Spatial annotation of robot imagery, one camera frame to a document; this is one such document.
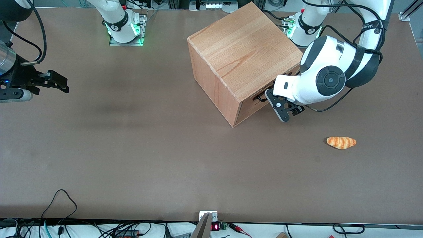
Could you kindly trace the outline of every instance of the bread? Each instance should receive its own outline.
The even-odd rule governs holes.
[[[348,149],[357,144],[353,138],[346,136],[331,136],[326,139],[326,143],[336,149]]]

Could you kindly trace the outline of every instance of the wood grain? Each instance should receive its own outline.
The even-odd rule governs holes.
[[[188,45],[192,66],[198,67],[193,69],[194,78],[222,114],[226,113],[231,126],[265,106],[253,101],[253,96],[269,87],[277,75],[296,68],[302,56],[253,3],[191,35]],[[200,75],[209,73],[213,76]]]
[[[221,79],[212,72],[212,69],[200,57],[198,52],[193,49],[191,44],[188,44],[188,49],[190,51],[192,71],[195,80],[206,92],[229,124],[234,127],[241,104],[223,85]]]

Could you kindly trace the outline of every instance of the drawer handle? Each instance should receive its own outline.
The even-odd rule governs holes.
[[[283,74],[283,75],[289,75],[289,76],[291,76],[292,75],[292,72],[290,72],[289,74]],[[254,98],[253,98],[253,101],[256,101],[256,100],[259,100],[260,102],[265,102],[265,101],[267,101],[267,98],[265,98],[265,99],[263,99],[263,98],[261,98],[261,96],[262,95],[264,95],[264,92],[267,90],[267,89],[265,89],[263,92],[261,92],[259,95],[257,95],[257,96],[255,96]]]
[[[254,100],[256,100],[256,99],[258,99],[260,102],[265,102],[265,101],[267,101],[267,97],[263,99],[263,98],[261,98],[261,97],[260,97],[261,95],[263,95],[263,93],[262,93],[262,94],[260,94],[260,95],[257,95],[257,96],[253,99],[253,101],[254,101]]]

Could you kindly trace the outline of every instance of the brown table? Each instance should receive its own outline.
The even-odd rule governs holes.
[[[239,222],[423,224],[423,64],[407,22],[392,17],[377,76],[330,111],[281,123],[269,106],[231,128],[187,47],[226,13],[159,11],[144,46],[109,47],[95,9],[39,11],[37,69],[65,75],[70,93],[0,105],[0,217],[39,217],[64,188],[74,218],[194,221],[216,209]],[[352,14],[326,22],[351,39],[360,28]],[[17,32],[41,45],[34,15]],[[357,146],[335,150],[328,136]],[[46,216],[70,210],[61,194]]]

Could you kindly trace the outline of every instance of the wire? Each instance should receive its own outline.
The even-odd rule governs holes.
[[[373,15],[375,15],[375,17],[378,20],[381,20],[380,16],[371,8],[363,6],[363,5],[357,5],[357,4],[314,4],[314,3],[309,3],[306,0],[302,0],[303,3],[310,5],[310,6],[314,6],[314,7],[355,7],[355,8],[363,8],[369,12],[371,12]]]
[[[350,40],[348,40],[343,34],[341,34],[338,30],[336,30],[335,29],[335,27],[333,27],[333,26],[331,26],[331,25],[326,25],[326,26],[324,26],[324,27],[322,27],[322,30],[320,31],[320,34],[322,34],[323,33],[323,31],[326,29],[326,28],[329,28],[329,29],[331,29],[333,32],[335,32],[338,36],[340,36],[345,42],[347,42],[348,44],[350,44],[350,45],[352,45],[352,46],[354,46],[354,44],[350,41]]]
[[[147,22],[151,19],[151,18],[153,18],[153,16],[157,13],[157,11],[159,10],[159,8],[161,8],[162,6],[163,6],[164,4],[162,4],[162,5],[159,5],[159,7],[153,12],[153,14],[150,16],[150,18],[148,18],[147,19],[147,21],[145,22],[145,24],[147,24]]]
[[[291,233],[289,232],[288,225],[287,225],[287,224],[285,224],[285,226],[286,226],[286,231],[288,232],[288,236],[289,236],[289,238],[292,238]]]
[[[335,227],[339,227],[339,228],[341,228],[341,230],[342,230],[342,232],[340,232],[340,231],[337,231],[336,229],[335,229]],[[332,226],[332,229],[333,229],[333,231],[335,231],[336,233],[338,233],[338,234],[341,234],[341,235],[344,235],[344,237],[345,238],[347,238],[346,237],[346,235],[347,234],[350,234],[350,235],[358,235],[358,234],[361,234],[361,233],[363,233],[364,232],[364,226],[363,225],[360,225],[360,227],[362,228],[362,230],[361,231],[359,231],[359,232],[346,232],[345,231],[345,229],[340,225],[340,224],[334,224],[333,226]]]
[[[356,11],[354,8],[352,8],[351,6],[347,6],[352,12],[354,12],[359,18],[360,18],[360,20],[361,20],[361,23],[362,23],[362,25],[364,25],[365,24],[365,21],[364,21],[364,18],[363,18],[363,16],[360,14],[360,13],[358,13],[358,11]]]
[[[289,26],[287,26],[287,25],[278,25],[278,24],[275,24],[277,27],[282,27],[282,28],[285,28],[285,29],[289,29]]]
[[[305,4],[307,4],[307,5],[310,5],[310,6],[315,6],[315,7],[330,7],[330,6],[340,6],[340,7],[342,7],[342,6],[346,6],[346,7],[350,7],[350,9],[356,14],[356,15],[358,15],[359,17],[360,17],[360,19],[362,19],[362,21],[364,20],[363,18],[362,18],[362,16],[357,12],[357,11],[354,11],[353,9],[352,9],[352,7],[356,7],[356,8],[363,8],[363,9],[365,9],[365,10],[367,10],[367,11],[369,11],[369,12],[371,12],[376,18],[377,18],[377,20],[378,21],[380,21],[381,20],[381,18],[380,18],[380,16],[373,10],[373,9],[371,9],[371,8],[369,8],[369,7],[366,7],[366,6],[363,6],[363,5],[357,5],[357,4],[324,4],[324,5],[322,5],[322,4],[313,4],[313,3],[309,3],[308,1],[306,1],[306,0],[302,0]],[[385,43],[385,29],[382,29],[382,34],[381,34],[381,37],[379,38],[379,42],[378,42],[378,45],[376,46],[376,50],[380,50],[380,48],[382,48],[382,46],[383,46],[383,44]]]
[[[126,0],[126,1],[127,1],[127,2],[130,2],[130,3],[134,4],[134,5],[139,6],[141,9],[143,9],[143,7],[147,7],[147,8],[152,8],[152,9],[154,9],[154,7],[152,7],[152,6],[139,5],[139,4],[135,3],[135,2],[134,2],[134,1],[132,1],[132,0]]]
[[[41,58],[41,54],[42,54],[42,52],[41,52],[41,48],[40,48],[38,45],[36,45],[36,44],[34,44],[34,43],[32,43],[32,42],[28,41],[27,39],[25,39],[25,38],[23,38],[22,36],[20,36],[20,35],[18,35],[17,33],[15,33],[13,30],[11,30],[11,29],[7,26],[7,24],[6,24],[6,22],[5,22],[5,21],[2,21],[2,22],[3,22],[3,25],[4,25],[4,27],[6,28],[6,30],[7,30],[8,32],[10,32],[12,35],[16,36],[17,38],[19,38],[19,39],[21,39],[21,40],[23,40],[23,41],[27,42],[28,44],[30,44],[30,45],[32,45],[32,46],[34,46],[35,48],[37,48],[37,50],[38,50],[38,56],[37,56],[37,58],[36,58],[34,61],[37,61],[37,60],[39,60],[39,59]]]
[[[329,28],[329,29],[331,29],[332,31],[334,31],[337,35],[339,35],[345,42],[347,42],[348,44],[350,44],[350,45],[352,45],[353,47],[355,47],[355,48],[357,48],[357,44],[355,43],[355,42],[351,42],[350,40],[348,40],[344,35],[342,35],[339,31],[337,31],[333,26],[331,26],[331,25],[326,25],[326,26],[323,26],[322,27],[322,30],[320,31],[320,35],[319,36],[321,36],[321,34],[323,33],[323,31],[326,29],[326,28]],[[380,52],[379,50],[372,50],[372,49],[366,49],[365,50],[365,52],[366,53],[374,53],[374,54],[377,54],[377,55],[379,55],[379,64],[381,64],[382,63],[382,60],[383,60],[383,55],[382,55],[382,52]]]
[[[247,235],[250,238],[253,238],[252,236],[250,236],[248,233],[246,233],[245,231],[241,231],[241,234]]]
[[[144,234],[140,234],[140,236],[146,235],[151,230],[151,223],[149,224],[150,224],[150,228]]]
[[[77,204],[75,203],[75,201],[71,198],[71,196],[69,196],[68,192],[66,192],[66,190],[64,190],[64,189],[59,189],[59,190],[57,190],[57,191],[56,191],[56,193],[54,194],[53,199],[51,200],[50,204],[47,206],[47,208],[46,208],[46,209],[43,211],[43,213],[41,214],[41,218],[42,218],[42,219],[44,219],[44,213],[45,213],[45,212],[46,212],[46,211],[50,208],[51,204],[52,204],[52,203],[53,203],[53,201],[54,201],[54,198],[56,197],[57,193],[58,193],[58,192],[60,192],[60,191],[63,191],[64,193],[66,193],[66,196],[68,196],[69,200],[71,200],[71,202],[75,205],[75,209],[74,209],[74,211],[73,211],[73,212],[71,212],[69,215],[67,215],[65,218],[63,218],[63,220],[64,220],[64,219],[66,219],[66,218],[68,218],[68,217],[70,217],[72,214],[74,214],[74,213],[77,211],[78,206],[77,206]]]
[[[15,220],[15,219],[12,219],[15,223],[16,223],[16,225],[15,225],[15,234],[18,236],[18,237],[21,237],[21,227],[19,226],[19,223],[18,223],[18,221],[17,220]]]
[[[263,9],[262,11],[263,11],[263,12],[267,12],[267,13],[269,13],[272,17],[274,17],[274,18],[276,18],[276,19],[278,19],[278,20],[281,20],[281,21],[283,21],[283,19],[284,19],[284,18],[289,17],[289,16],[287,16],[287,17],[277,17],[277,16],[276,16],[275,14],[273,14],[271,11],[266,10],[266,9]]]
[[[34,65],[34,64],[41,63],[44,60],[44,58],[46,57],[46,53],[47,53],[47,39],[46,39],[46,31],[44,29],[43,21],[41,20],[40,14],[38,13],[38,11],[35,8],[35,6],[32,3],[32,1],[31,0],[27,0],[27,2],[31,6],[31,8],[34,10],[34,13],[37,16],[38,22],[40,23],[41,33],[43,35],[43,54],[42,54],[42,56],[41,56],[41,58],[39,60],[36,60],[36,61],[33,61],[33,62],[22,63],[21,64],[22,66]]]
[[[68,234],[69,238],[72,238],[72,237],[71,237],[71,234],[69,234],[68,227],[66,226],[66,224],[64,225],[64,227],[65,227],[65,231],[66,231],[66,233]]]
[[[65,1],[62,0],[63,5],[65,5],[67,8],[69,7],[68,5],[66,5]]]
[[[354,88],[350,88],[340,99],[338,99],[334,104],[332,104],[331,106],[329,106],[329,107],[327,107],[325,109],[317,110],[317,109],[314,109],[314,108],[310,107],[309,105],[304,105],[304,106],[307,107],[308,109],[311,109],[311,110],[315,111],[315,112],[324,112],[324,111],[327,111],[327,110],[333,108],[336,104],[338,104],[338,102],[340,102],[353,89]]]
[[[46,230],[46,234],[47,234],[47,236],[48,236],[49,238],[52,238],[52,236],[50,235],[49,230],[47,229],[47,222],[46,222],[46,221],[44,221],[44,230]]]

